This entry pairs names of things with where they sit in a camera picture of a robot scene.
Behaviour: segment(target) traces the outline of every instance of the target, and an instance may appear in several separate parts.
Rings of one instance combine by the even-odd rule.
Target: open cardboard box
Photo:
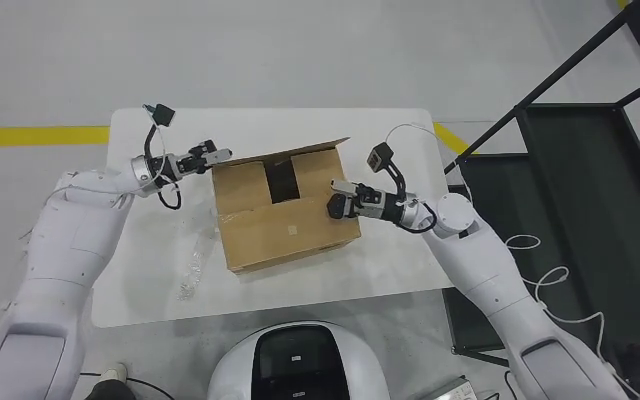
[[[342,247],[360,237],[356,218],[327,213],[331,180],[345,179],[336,146],[348,138],[213,168],[227,268],[244,273]]]

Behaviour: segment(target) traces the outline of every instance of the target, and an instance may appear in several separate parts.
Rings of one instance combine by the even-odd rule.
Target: shoe
[[[98,382],[110,381],[110,380],[116,380],[122,383],[126,383],[127,367],[125,367],[124,364],[121,364],[121,363],[114,364],[109,369],[104,371],[102,375],[100,375],[100,380],[98,380]]]

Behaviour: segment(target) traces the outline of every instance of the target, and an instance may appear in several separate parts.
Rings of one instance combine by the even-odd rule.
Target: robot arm
[[[151,132],[170,122],[162,113],[153,118]],[[67,173],[58,181],[31,234],[27,274],[0,320],[0,399],[71,398],[84,360],[84,305],[134,197],[159,193],[231,156],[210,140],[183,156],[145,153],[120,173]]]
[[[369,156],[374,172],[393,152],[382,143]],[[461,195],[444,195],[432,210],[400,190],[332,182],[332,218],[364,216],[422,234],[453,285],[488,318],[508,354],[509,368],[529,399],[627,399],[607,366],[582,341],[558,327],[531,297],[515,260],[494,230]]]

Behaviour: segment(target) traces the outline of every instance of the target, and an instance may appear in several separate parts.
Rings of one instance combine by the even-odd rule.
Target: table surface
[[[234,158],[351,137],[338,146],[347,179],[395,191],[385,173],[366,164],[371,149],[394,126],[432,127],[419,109],[177,109],[162,130],[167,152],[184,154],[205,139],[228,147]],[[114,113],[107,166],[119,170],[142,152],[150,120],[145,111]],[[434,202],[447,191],[436,139],[401,128],[389,139],[394,162],[409,192]],[[152,153],[162,152],[154,139]],[[219,234],[213,235],[215,199],[211,175],[180,181],[182,208],[171,211],[157,197],[136,199],[115,255],[94,285],[92,319],[111,327],[209,315],[348,300],[451,286],[420,235],[384,221],[360,218],[362,237],[344,248],[236,276],[226,268]],[[205,256],[202,277],[190,299],[180,284],[194,251]]]

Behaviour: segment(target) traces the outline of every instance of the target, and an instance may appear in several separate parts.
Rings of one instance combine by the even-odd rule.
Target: black cable
[[[151,125],[151,129],[149,133],[147,133],[147,137],[144,139],[144,158],[147,160],[151,160],[151,139],[153,139],[153,135],[156,133],[156,124]]]
[[[176,202],[176,205],[172,206],[171,204],[168,204],[167,201],[162,196],[162,192],[158,192],[158,198],[160,199],[160,202],[162,203],[162,205],[164,205],[168,209],[178,210],[180,209],[180,207],[182,207],[182,195],[180,194],[180,188],[178,187],[178,184],[175,182],[171,182],[171,183],[173,183],[173,186],[177,189],[176,197],[178,198],[178,201]]]
[[[145,158],[145,161],[147,162],[147,166],[149,167],[151,175],[157,175],[157,172],[153,171],[153,168],[151,167],[151,159],[153,159],[153,156],[151,155],[151,140],[153,140],[153,136],[155,135],[155,133],[156,133],[156,124],[154,123],[151,125],[151,129],[149,129],[149,133],[147,133],[147,137],[144,139],[144,158]],[[156,180],[158,179],[162,181],[162,178],[160,176],[156,178]],[[178,198],[176,205],[171,205],[167,203],[167,201],[162,196],[162,192],[158,192],[158,198],[160,199],[160,202],[162,203],[162,205],[167,207],[168,209],[179,210],[180,207],[182,207],[182,195],[180,194],[180,188],[178,187],[178,184],[176,182],[171,182],[171,183],[173,183],[173,186],[176,189],[178,189],[176,194]]]
[[[95,372],[81,372],[80,376],[101,376],[101,374],[97,374]],[[141,379],[135,379],[135,378],[127,378],[127,381],[131,381],[131,382],[135,382],[135,383],[139,383],[141,385],[145,385],[150,387],[151,389],[155,389],[158,392],[164,394],[165,396],[167,396],[168,399],[171,400],[176,400],[173,398],[173,396],[171,396],[169,393],[165,392],[164,390],[160,389],[159,387],[157,387],[156,385],[149,383],[149,382],[145,382]]]
[[[518,400],[518,397],[516,396],[516,392],[513,391],[513,388],[511,387],[511,384],[509,383],[509,379],[507,379],[507,377],[509,376],[510,373],[511,373],[511,370],[507,370],[507,372],[504,373],[504,383],[507,384],[507,387],[511,391],[511,395],[513,396],[513,399],[514,400]]]
[[[406,226],[402,225],[401,222],[398,222],[396,224],[396,226],[400,229],[403,229],[409,233],[424,233],[427,231],[430,231],[431,229],[433,229],[434,226],[436,226],[436,223],[438,222],[438,217],[436,217],[436,213],[433,212],[433,210],[431,209],[431,207],[429,207],[429,205],[427,203],[421,203],[423,206],[427,207],[427,210],[429,210],[429,212],[431,213],[431,216],[433,217],[433,221],[431,221],[431,224],[429,224],[429,226],[427,226],[426,228],[422,228],[422,229],[411,229],[411,228],[407,228]]]

